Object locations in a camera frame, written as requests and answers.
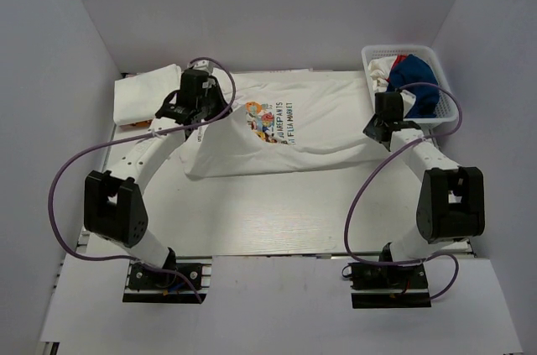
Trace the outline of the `white red-print t-shirt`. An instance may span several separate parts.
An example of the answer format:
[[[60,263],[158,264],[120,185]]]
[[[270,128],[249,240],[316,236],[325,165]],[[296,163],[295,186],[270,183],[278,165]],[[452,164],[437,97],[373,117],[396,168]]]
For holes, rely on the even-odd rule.
[[[368,73],[372,80],[373,93],[387,91],[391,70],[406,58],[407,55],[391,55],[369,62]]]

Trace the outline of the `blue t-shirt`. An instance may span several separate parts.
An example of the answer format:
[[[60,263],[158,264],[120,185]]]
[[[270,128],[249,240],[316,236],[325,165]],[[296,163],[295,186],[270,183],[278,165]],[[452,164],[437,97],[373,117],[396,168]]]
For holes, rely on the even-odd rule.
[[[434,118],[439,91],[430,86],[438,81],[429,65],[415,55],[398,55],[388,75],[387,91],[415,84],[402,91],[406,118]]]

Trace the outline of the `white cartoon-print t-shirt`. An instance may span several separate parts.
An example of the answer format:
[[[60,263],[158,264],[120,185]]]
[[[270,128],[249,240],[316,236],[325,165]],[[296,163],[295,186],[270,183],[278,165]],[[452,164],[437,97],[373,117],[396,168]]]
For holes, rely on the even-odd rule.
[[[257,81],[216,73],[232,113],[179,149],[190,178],[321,170],[384,157],[363,134],[372,116],[364,81]]]

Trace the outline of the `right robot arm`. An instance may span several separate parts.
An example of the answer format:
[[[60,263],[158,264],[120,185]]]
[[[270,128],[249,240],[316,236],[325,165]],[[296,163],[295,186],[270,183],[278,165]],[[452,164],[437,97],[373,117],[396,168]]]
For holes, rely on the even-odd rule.
[[[464,167],[445,156],[419,124],[404,119],[404,101],[397,91],[375,95],[374,114],[364,133],[401,159],[421,182],[412,227],[387,243],[379,257],[379,278],[399,286],[409,266],[443,247],[483,234],[484,179],[477,167]]]

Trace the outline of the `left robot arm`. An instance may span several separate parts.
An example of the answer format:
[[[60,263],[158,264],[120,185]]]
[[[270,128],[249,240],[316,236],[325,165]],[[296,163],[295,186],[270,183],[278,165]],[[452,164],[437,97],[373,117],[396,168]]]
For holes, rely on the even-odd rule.
[[[212,70],[188,68],[181,74],[180,87],[157,110],[148,137],[105,171],[86,177],[85,229],[149,265],[149,278],[157,286],[175,282],[175,252],[149,231],[143,193],[157,170],[188,139],[192,125],[231,112]]]

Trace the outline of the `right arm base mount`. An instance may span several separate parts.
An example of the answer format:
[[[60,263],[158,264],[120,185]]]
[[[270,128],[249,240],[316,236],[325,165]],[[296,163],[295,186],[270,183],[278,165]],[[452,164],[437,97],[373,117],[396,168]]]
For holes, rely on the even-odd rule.
[[[423,264],[373,266],[348,263],[341,270],[351,283],[353,309],[415,309],[431,307]]]

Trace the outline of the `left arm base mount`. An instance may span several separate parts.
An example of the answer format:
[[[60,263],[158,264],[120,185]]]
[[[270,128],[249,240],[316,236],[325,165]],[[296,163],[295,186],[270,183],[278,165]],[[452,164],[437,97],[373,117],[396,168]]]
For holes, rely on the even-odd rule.
[[[123,290],[124,303],[197,304],[202,303],[211,281],[212,258],[177,258],[176,271],[194,286],[196,293],[179,276],[155,273],[131,262]]]

